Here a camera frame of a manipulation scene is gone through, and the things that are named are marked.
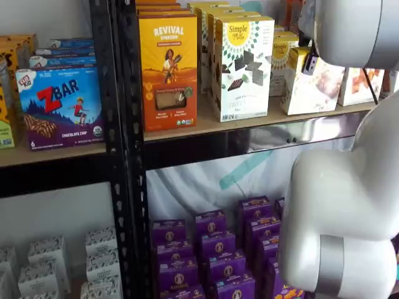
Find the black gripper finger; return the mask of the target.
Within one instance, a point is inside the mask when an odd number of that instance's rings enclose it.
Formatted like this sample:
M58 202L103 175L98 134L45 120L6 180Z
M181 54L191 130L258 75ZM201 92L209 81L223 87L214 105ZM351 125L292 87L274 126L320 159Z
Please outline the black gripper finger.
M312 75L318 61L318 55L315 52L309 52L304 60L302 73L305 75Z

